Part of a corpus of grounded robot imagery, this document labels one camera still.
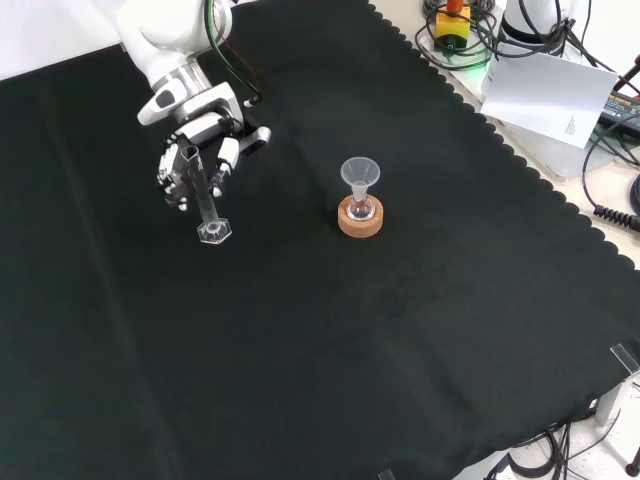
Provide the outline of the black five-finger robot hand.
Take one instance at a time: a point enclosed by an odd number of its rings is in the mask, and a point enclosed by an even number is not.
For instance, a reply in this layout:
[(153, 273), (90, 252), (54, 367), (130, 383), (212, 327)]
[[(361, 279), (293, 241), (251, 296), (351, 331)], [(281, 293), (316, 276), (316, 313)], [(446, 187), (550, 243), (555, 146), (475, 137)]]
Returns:
[[(195, 198), (195, 190), (187, 178), (187, 160), (182, 150), (198, 147), (203, 150), (225, 138), (241, 144), (245, 125), (230, 114), (206, 113), (185, 123), (164, 141), (165, 151), (160, 158), (157, 181), (166, 203), (182, 212), (188, 211)], [(209, 193), (214, 197), (223, 194), (223, 185), (233, 174), (238, 159), (233, 159), (235, 147), (220, 147), (213, 162), (202, 161)]]

